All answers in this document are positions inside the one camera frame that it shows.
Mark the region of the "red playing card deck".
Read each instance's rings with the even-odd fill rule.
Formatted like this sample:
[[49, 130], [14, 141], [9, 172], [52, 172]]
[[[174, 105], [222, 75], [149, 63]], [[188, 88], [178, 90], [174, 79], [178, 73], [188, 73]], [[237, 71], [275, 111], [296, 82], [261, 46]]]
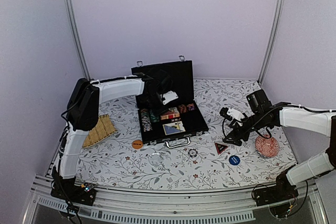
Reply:
[[180, 117], [180, 112], [177, 107], [169, 108], [165, 113], [160, 115], [160, 120], [168, 120]]

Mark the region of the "black poker set case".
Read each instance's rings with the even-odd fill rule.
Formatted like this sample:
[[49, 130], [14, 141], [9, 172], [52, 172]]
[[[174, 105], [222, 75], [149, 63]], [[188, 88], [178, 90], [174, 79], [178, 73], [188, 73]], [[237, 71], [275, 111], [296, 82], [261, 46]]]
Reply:
[[208, 132], [195, 101], [192, 61], [180, 56], [179, 61], [138, 65], [131, 73], [145, 83], [136, 96], [144, 144], [189, 140]]

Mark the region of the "blue playing card deck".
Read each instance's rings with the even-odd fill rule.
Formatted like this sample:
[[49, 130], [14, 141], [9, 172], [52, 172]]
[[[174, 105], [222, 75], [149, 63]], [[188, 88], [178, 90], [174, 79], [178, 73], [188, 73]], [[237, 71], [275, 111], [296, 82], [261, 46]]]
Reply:
[[185, 128], [182, 121], [175, 121], [167, 124], [163, 124], [163, 130], [165, 135], [172, 135], [185, 132]]

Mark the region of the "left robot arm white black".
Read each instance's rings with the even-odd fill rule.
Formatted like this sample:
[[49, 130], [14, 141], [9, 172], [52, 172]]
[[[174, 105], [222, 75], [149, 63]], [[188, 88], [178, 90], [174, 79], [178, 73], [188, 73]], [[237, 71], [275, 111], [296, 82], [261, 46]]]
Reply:
[[76, 163], [83, 143], [98, 123], [99, 105], [131, 95], [139, 96], [158, 112], [164, 111], [168, 103], [179, 97], [174, 91], [172, 79], [164, 71], [160, 71], [157, 77], [138, 73], [101, 81], [86, 78], [77, 81], [67, 108], [61, 114], [66, 127], [52, 170], [54, 179], [64, 179], [58, 184], [57, 190], [67, 200], [73, 200], [78, 195], [77, 186], [66, 179], [74, 179], [76, 176]]

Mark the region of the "red patterned bowl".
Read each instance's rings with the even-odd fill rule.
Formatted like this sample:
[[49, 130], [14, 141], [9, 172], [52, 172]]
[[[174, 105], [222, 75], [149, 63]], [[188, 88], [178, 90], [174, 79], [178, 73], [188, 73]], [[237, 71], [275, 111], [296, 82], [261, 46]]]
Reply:
[[255, 140], [257, 153], [264, 158], [272, 158], [278, 155], [280, 146], [274, 137], [269, 135], [258, 136]]

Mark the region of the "blue orange poker chip row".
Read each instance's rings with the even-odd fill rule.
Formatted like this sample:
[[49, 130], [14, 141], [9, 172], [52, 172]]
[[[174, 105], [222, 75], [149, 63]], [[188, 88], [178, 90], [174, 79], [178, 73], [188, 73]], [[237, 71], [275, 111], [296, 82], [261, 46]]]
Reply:
[[148, 109], [141, 109], [141, 122], [143, 126], [143, 130], [145, 132], [151, 131], [152, 130], [152, 124], [151, 124], [151, 119], [150, 119], [150, 114]]

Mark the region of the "blue round dealer button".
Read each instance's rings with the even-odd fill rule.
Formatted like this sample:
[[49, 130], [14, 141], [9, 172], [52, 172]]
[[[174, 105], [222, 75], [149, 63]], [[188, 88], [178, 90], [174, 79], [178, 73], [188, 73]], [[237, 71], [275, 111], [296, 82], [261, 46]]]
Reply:
[[240, 164], [240, 158], [236, 155], [232, 155], [232, 156], [229, 157], [229, 163], [231, 165], [234, 165], [234, 166], [239, 165]]

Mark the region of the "black triangular all-in button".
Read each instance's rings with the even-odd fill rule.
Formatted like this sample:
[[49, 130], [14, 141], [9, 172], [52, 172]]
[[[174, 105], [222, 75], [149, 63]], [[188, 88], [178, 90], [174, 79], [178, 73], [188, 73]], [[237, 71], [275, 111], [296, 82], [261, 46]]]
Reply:
[[228, 146], [225, 145], [225, 144], [215, 142], [215, 148], [216, 148], [216, 151], [217, 151], [218, 155], [220, 155], [222, 152], [227, 150]]

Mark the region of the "orange round dealer button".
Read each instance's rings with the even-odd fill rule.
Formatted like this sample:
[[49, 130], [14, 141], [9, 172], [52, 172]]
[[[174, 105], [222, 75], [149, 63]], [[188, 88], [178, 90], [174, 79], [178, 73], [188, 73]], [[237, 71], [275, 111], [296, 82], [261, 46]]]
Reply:
[[143, 147], [143, 142], [141, 140], [135, 140], [132, 142], [132, 147], [136, 150], [139, 150]]

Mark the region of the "floral table cloth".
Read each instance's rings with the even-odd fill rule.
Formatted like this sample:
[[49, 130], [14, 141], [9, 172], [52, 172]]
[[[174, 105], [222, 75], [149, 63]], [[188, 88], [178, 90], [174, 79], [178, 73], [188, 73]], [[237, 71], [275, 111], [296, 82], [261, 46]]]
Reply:
[[[264, 158], [255, 148], [256, 133], [241, 146], [230, 145], [218, 155], [215, 142], [220, 143], [229, 132], [219, 111], [234, 108], [248, 115], [251, 110], [247, 95], [258, 90], [254, 80], [194, 80], [195, 101], [209, 128], [208, 132], [169, 145], [145, 145], [136, 150], [132, 142], [141, 140], [140, 123], [134, 96], [113, 99], [100, 104], [99, 113], [109, 115], [116, 132], [89, 148], [82, 148], [76, 163], [76, 180], [104, 186], [154, 190], [206, 190], [244, 187], [271, 183], [283, 170], [296, 163], [295, 155], [279, 127], [271, 130], [278, 141], [277, 156]], [[198, 151], [195, 158], [190, 149]], [[149, 155], [162, 154], [160, 166], [152, 166]], [[231, 165], [229, 157], [240, 158]]]

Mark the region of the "clear plastic round lid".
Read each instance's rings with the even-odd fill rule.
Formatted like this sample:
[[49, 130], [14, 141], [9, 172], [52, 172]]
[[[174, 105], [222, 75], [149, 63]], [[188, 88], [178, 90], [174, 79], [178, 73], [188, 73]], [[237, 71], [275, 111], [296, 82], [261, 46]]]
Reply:
[[149, 155], [148, 161], [152, 166], [160, 166], [163, 162], [162, 154], [154, 152]]

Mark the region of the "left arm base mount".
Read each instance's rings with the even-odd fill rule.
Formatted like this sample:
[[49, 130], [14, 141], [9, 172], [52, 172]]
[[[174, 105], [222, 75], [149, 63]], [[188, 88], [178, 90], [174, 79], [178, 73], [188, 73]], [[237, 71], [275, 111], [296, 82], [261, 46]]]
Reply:
[[96, 193], [95, 189], [86, 191], [84, 187], [76, 186], [73, 181], [62, 180], [61, 182], [54, 182], [50, 195], [66, 202], [93, 206]]

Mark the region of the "right aluminium frame post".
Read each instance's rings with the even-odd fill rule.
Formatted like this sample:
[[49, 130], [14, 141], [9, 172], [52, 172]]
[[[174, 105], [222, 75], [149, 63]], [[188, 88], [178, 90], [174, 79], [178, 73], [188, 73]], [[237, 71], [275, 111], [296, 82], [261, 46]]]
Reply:
[[276, 0], [270, 35], [269, 35], [269, 39], [267, 42], [264, 59], [261, 65], [261, 70], [258, 76], [258, 83], [260, 86], [262, 86], [265, 81], [267, 70], [270, 64], [272, 51], [273, 51], [275, 41], [276, 41], [277, 31], [278, 31], [278, 27], [279, 27], [279, 23], [281, 19], [281, 13], [282, 13], [282, 9], [284, 6], [284, 2], [285, 0]]

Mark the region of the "aluminium frame post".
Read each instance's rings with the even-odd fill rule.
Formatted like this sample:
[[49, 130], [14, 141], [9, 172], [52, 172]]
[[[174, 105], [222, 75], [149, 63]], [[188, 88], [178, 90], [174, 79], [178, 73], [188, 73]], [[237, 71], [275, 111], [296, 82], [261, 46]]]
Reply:
[[70, 24], [70, 29], [71, 29], [71, 33], [72, 33], [72, 37], [73, 37], [73, 41], [75, 44], [75, 49], [77, 52], [77, 56], [79, 59], [79, 64], [80, 64], [82, 73], [85, 78], [87, 78], [88, 80], [91, 80], [91, 75], [89, 72], [87, 61], [85, 59], [82, 44], [80, 41], [80, 35], [79, 35], [78, 27], [77, 27], [75, 10], [74, 10], [72, 0], [64, 0], [64, 2], [65, 2], [66, 12], [67, 12], [67, 16], [68, 16], [69, 24]]
[[264, 59], [261, 65], [261, 70], [258, 76], [258, 83], [260, 86], [262, 86], [265, 81], [267, 70], [270, 64], [272, 51], [273, 51], [275, 41], [276, 41], [277, 31], [278, 31], [278, 27], [279, 27], [279, 23], [281, 19], [281, 13], [282, 13], [282, 9], [284, 6], [284, 2], [285, 0], [276, 0], [270, 35], [269, 35], [269, 39], [267, 42]]

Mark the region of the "left aluminium frame post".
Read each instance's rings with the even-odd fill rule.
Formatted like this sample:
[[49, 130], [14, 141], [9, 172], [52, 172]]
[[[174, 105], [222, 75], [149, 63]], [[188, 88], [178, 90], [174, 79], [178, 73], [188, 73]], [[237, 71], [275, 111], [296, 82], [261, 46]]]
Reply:
[[85, 78], [87, 78], [88, 80], [91, 80], [91, 75], [89, 72], [87, 61], [85, 59], [82, 44], [80, 41], [80, 35], [79, 35], [78, 27], [77, 27], [75, 10], [74, 10], [72, 0], [64, 0], [64, 2], [65, 2], [66, 12], [67, 12], [67, 16], [68, 16], [69, 24], [70, 24], [70, 29], [71, 29], [71, 33], [72, 33], [72, 37], [73, 37], [73, 41], [75, 44], [75, 49], [77, 52], [77, 56], [79, 59], [79, 64], [80, 64], [82, 73]]

